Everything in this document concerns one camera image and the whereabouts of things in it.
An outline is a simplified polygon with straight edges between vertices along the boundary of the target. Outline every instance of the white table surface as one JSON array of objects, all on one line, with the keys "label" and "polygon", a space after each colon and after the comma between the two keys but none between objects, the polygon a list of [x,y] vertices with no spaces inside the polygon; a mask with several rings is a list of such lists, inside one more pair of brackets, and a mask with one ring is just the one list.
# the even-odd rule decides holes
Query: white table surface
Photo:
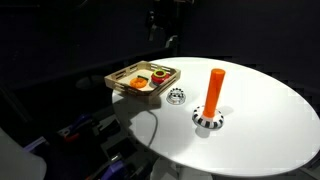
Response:
[{"label": "white table surface", "polygon": [[[181,78],[152,104],[113,92],[119,121],[141,143],[175,163],[217,175],[263,177],[295,170],[320,148],[320,120],[298,93],[256,70],[220,60],[168,58],[153,63],[181,70]],[[212,68],[226,71],[217,109],[218,130],[197,127],[192,112],[204,105]],[[166,101],[172,88],[182,105]]]}]

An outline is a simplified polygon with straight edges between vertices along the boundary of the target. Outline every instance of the dark background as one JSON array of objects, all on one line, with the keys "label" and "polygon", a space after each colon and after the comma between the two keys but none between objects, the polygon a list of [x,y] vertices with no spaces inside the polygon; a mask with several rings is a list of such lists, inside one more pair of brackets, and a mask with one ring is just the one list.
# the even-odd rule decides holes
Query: dark background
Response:
[{"label": "dark background", "polygon": [[[106,75],[123,60],[148,58],[144,54],[164,46],[161,31],[154,41],[147,39],[144,23],[152,0],[88,0],[70,10],[81,2],[0,2],[0,78],[34,119],[27,128],[10,108],[4,111],[11,116],[2,126],[18,141],[110,104],[111,91],[103,84],[89,91],[75,88],[81,77]],[[9,8],[26,5],[30,8]],[[311,0],[195,0],[186,9],[180,56],[234,56],[229,61],[257,65],[303,88],[299,93],[311,95],[308,101],[317,109],[319,9],[320,2]]]}]

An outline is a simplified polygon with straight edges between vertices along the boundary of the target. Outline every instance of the tray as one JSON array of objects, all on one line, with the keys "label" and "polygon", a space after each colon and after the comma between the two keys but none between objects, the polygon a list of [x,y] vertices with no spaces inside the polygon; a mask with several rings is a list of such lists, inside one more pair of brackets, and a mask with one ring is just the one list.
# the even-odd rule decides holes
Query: tray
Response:
[{"label": "tray", "polygon": [[[151,74],[156,69],[162,69],[170,75],[170,77],[159,86],[155,86],[151,82]],[[130,80],[138,75],[147,77],[149,79],[147,86],[144,88],[136,89],[130,86]],[[180,75],[181,71],[178,69],[149,63],[147,61],[140,61],[108,76],[105,76],[104,80],[106,86],[111,89],[150,101],[154,97],[161,95],[166,89],[179,80]]]}]

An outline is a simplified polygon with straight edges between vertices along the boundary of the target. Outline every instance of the orange peg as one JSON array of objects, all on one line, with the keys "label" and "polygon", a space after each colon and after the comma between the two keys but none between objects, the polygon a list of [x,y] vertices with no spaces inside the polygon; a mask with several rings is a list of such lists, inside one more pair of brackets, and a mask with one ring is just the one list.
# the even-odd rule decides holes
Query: orange peg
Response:
[{"label": "orange peg", "polygon": [[203,115],[208,118],[214,117],[225,73],[222,69],[211,70],[207,99],[203,110]]}]

